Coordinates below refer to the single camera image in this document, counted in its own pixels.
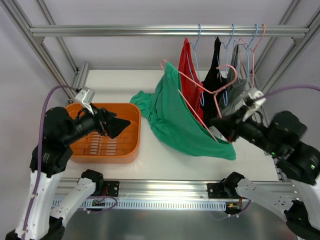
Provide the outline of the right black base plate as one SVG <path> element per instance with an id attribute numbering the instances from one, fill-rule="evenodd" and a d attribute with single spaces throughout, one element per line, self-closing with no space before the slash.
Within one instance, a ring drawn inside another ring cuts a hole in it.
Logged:
<path id="1" fill-rule="evenodd" d="M 226 196 L 222 183 L 209 182 L 206 184 L 206 188 L 209 199 L 222 199 Z"/>

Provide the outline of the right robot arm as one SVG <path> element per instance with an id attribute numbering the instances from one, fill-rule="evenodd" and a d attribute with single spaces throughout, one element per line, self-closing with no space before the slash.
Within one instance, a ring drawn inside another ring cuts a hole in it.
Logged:
<path id="1" fill-rule="evenodd" d="M 290 111 L 277 113 L 268 127 L 245 119 L 247 107 L 222 118 L 212 118 L 215 127 L 232 143 L 242 138 L 276 159 L 276 166 L 292 181 L 301 195 L 290 199 L 258 186 L 238 172 L 220 182 L 228 198 L 243 197 L 277 215 L 304 240 L 320 238 L 320 152 L 300 139 L 306 125 Z"/>

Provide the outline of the orange plastic basket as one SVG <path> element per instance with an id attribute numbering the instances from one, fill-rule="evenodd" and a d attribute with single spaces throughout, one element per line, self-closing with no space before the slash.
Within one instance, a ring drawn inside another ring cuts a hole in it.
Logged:
<path id="1" fill-rule="evenodd" d="M 138 156 L 141 135 L 141 111 L 132 103 L 94 103 L 116 113 L 130 125 L 116 138 L 101 136 L 96 132 L 71 145 L 71 160 L 79 164 L 130 164 Z"/>

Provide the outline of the green tank top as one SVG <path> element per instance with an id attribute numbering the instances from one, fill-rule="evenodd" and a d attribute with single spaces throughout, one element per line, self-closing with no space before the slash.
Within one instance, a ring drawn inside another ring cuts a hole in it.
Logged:
<path id="1" fill-rule="evenodd" d="M 139 91 L 130 103 L 139 108 L 154 135 L 169 147 L 193 157 L 235 160 L 233 145 L 213 138 L 192 115 L 181 94 L 180 74 L 168 62 L 154 92 Z"/>

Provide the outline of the aluminium front rail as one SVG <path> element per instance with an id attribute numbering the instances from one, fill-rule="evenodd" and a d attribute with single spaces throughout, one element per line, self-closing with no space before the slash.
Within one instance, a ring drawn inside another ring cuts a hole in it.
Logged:
<path id="1" fill-rule="evenodd" d="M 137 200 L 197 200 L 208 199 L 207 183 L 220 183 L 218 181 L 199 181 L 199 180 L 114 180 L 107 179 L 105 181 L 119 181 L 119 199 L 137 199 Z M 62 178 L 60 181 L 56 195 L 67 195 L 78 183 L 76 178 Z M 275 182 L 275 181 L 256 181 L 254 184 L 269 190 L 275 194 L 293 199 L 301 199 L 296 186 L 291 182 Z M 103 194 L 103 186 L 98 187 L 98 191 L 93 196 L 101 196 Z"/>

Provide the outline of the blue hanger under black top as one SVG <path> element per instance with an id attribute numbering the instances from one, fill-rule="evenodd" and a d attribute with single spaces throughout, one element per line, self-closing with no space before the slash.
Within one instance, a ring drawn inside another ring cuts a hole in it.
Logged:
<path id="1" fill-rule="evenodd" d="M 235 33 L 235 25 L 232 24 L 232 33 L 230 35 L 230 38 L 227 42 L 227 44 L 225 44 L 224 42 L 221 42 L 223 47 L 224 47 L 224 50 L 225 50 L 225 56 L 226 56 L 226 63 L 228 63 L 228 50 L 229 50 L 229 45 L 230 45 L 230 42 L 234 36 L 234 33 Z M 223 103 L 224 103 L 224 106 L 226 107 L 228 105 L 228 91 L 227 89 L 224 90 L 224 92 L 222 93 L 222 98 L 223 98 Z"/>

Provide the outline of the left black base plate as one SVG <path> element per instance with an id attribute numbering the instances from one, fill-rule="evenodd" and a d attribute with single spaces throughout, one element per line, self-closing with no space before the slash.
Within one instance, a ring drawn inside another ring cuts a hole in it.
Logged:
<path id="1" fill-rule="evenodd" d="M 115 180 L 105 180 L 102 188 L 102 196 L 118 197 L 120 182 Z"/>

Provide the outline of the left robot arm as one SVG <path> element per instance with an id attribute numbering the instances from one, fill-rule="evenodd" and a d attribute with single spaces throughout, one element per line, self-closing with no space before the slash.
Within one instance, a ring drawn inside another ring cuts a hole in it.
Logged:
<path id="1" fill-rule="evenodd" d="M 19 225 L 6 235 L 7 240 L 60 240 L 81 204 L 103 192 L 103 174 L 87 169 L 60 205 L 52 208 L 56 189 L 73 155 L 71 145 L 94 132 L 114 139 L 131 124 L 105 108 L 90 107 L 92 110 L 81 109 L 76 118 L 71 118 L 64 107 L 42 114 L 39 141 L 30 162 L 27 203 Z"/>

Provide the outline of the blue wire hanger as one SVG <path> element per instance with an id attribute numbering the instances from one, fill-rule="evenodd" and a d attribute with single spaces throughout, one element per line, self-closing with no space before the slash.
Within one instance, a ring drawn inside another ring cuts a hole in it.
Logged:
<path id="1" fill-rule="evenodd" d="M 199 64 L 198 64 L 198 57 L 197 57 L 197 47 L 198 47 L 198 43 L 199 40 L 201 38 L 201 33 L 202 33 L 202 26 L 199 23 L 198 24 L 198 37 L 197 40 L 195 41 L 195 43 L 190 43 L 193 49 L 193 53 L 194 53 L 194 57 L 195 57 L 195 65 L 196 65 L 196 72 L 197 72 L 197 76 L 198 79 L 200 80 L 200 74 L 199 74 Z M 205 99 L 204 99 L 204 94 L 203 92 L 200 93 L 200 105 L 203 107 L 205 104 Z"/>

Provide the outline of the red tank top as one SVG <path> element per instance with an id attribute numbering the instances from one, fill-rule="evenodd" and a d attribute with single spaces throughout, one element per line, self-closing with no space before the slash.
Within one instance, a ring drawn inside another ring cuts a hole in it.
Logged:
<path id="1" fill-rule="evenodd" d="M 202 123 L 202 121 L 204 120 L 204 113 L 201 108 L 201 98 L 203 92 L 201 88 L 198 88 L 197 85 L 189 80 L 192 79 L 196 83 L 201 84 L 196 74 L 196 70 L 192 60 L 191 43 L 189 42 L 189 39 L 187 37 L 183 42 L 183 47 L 178 64 L 178 71 L 183 73 L 180 75 L 181 89 L 186 102 L 190 104 L 186 105 L 190 113 L 203 127 L 204 124 Z"/>

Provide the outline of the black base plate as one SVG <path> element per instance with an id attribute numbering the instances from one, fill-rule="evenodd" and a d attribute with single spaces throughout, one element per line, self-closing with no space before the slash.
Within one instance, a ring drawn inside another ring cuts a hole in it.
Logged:
<path id="1" fill-rule="evenodd" d="M 209 182 L 206 184 L 206 188 L 209 199 L 222 199 L 226 196 L 222 183 Z"/>
<path id="2" fill-rule="evenodd" d="M 102 196 L 118 197 L 120 182 L 115 180 L 105 180 L 102 188 Z"/>

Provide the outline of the black tank top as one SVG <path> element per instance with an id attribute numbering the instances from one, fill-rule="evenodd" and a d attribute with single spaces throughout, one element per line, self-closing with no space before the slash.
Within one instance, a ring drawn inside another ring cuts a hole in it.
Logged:
<path id="1" fill-rule="evenodd" d="M 210 69 L 202 82 L 202 85 L 207 90 L 214 92 L 226 84 L 226 80 L 222 77 L 220 78 L 220 72 L 217 67 L 220 63 L 220 49 L 221 41 L 216 37 L 214 41 L 214 52 L 211 62 Z M 218 115 L 218 110 L 214 101 L 214 95 L 208 93 L 207 91 L 203 92 L 204 105 L 201 107 L 203 111 L 203 122 L 209 128 L 210 120 L 216 118 Z"/>

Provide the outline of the aluminium hanging rail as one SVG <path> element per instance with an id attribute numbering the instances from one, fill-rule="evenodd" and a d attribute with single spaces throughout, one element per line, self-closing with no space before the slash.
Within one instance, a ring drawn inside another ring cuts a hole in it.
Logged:
<path id="1" fill-rule="evenodd" d="M 294 25 L 34 25 L 35 37 L 304 37 L 310 29 Z"/>

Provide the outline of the pink hanger far right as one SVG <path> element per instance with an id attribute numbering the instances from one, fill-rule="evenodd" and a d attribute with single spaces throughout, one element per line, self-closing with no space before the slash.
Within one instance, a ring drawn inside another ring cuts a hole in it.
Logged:
<path id="1" fill-rule="evenodd" d="M 263 38 L 265 37 L 266 34 L 266 25 L 264 23 L 261 24 L 262 27 L 262 35 L 260 36 L 259 41 L 257 42 L 257 44 L 255 45 L 254 48 L 251 48 L 251 43 L 253 42 L 253 40 L 255 39 L 258 31 L 259 31 L 259 25 L 255 25 L 255 34 L 253 36 L 253 38 L 250 40 L 249 44 L 246 43 L 242 38 L 239 38 L 238 40 L 238 44 L 241 43 L 241 45 L 244 46 L 244 48 L 246 49 L 246 52 L 248 52 L 249 50 L 252 52 L 252 73 L 251 73 L 251 88 L 255 87 L 255 53 L 257 48 L 259 47 L 261 41 L 263 40 Z"/>

